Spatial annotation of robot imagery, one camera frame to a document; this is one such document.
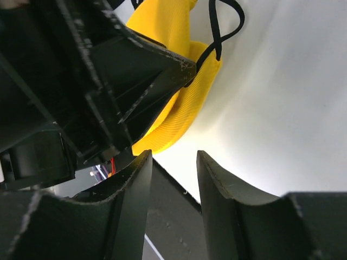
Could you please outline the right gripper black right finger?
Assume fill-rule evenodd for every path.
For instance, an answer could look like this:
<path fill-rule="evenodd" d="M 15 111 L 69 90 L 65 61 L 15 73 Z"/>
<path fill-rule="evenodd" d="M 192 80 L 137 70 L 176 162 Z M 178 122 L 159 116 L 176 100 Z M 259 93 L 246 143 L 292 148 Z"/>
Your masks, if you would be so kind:
<path fill-rule="evenodd" d="M 346 259 L 346 193 L 275 196 L 197 152 L 209 259 Z"/>

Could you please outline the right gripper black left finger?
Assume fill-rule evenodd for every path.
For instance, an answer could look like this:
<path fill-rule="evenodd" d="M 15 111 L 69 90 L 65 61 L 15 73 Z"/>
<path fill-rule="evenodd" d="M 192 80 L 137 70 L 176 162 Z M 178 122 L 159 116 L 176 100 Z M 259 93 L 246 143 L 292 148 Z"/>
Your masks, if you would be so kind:
<path fill-rule="evenodd" d="M 1 192 L 1 259 L 141 259 L 152 152 L 73 198 Z"/>

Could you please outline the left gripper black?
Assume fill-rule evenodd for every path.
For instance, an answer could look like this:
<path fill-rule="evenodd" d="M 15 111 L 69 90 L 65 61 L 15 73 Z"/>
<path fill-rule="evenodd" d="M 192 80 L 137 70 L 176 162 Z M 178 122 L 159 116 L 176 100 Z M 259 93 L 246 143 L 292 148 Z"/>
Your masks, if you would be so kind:
<path fill-rule="evenodd" d="M 50 187 L 119 153 L 92 59 L 113 16 L 111 1 L 1 1 L 1 189 Z"/>

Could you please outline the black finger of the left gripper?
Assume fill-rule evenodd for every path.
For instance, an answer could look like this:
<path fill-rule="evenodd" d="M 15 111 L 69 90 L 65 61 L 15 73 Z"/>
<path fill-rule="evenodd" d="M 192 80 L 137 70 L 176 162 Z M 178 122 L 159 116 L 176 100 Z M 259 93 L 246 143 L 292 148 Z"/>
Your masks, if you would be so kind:
<path fill-rule="evenodd" d="M 117 17 L 90 17 L 89 39 L 93 140 L 133 144 L 194 78 L 195 63 L 143 38 Z"/>

